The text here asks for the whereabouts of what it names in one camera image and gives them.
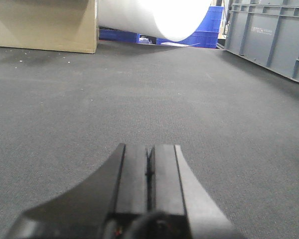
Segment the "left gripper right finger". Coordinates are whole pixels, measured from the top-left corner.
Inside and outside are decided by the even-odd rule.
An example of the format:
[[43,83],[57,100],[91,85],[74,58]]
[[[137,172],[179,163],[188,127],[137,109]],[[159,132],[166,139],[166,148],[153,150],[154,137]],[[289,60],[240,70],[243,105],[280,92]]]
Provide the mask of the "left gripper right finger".
[[149,161],[151,207],[168,215],[176,238],[244,238],[195,177],[179,145],[155,145]]

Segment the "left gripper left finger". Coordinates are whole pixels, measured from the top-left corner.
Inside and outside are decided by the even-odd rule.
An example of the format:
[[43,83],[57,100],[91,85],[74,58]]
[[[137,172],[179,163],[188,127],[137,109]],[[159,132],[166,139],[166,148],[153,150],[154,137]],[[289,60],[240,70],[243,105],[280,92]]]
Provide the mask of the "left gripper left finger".
[[8,239],[100,239],[107,220],[147,211],[147,150],[119,144],[97,171],[62,195],[21,213]]

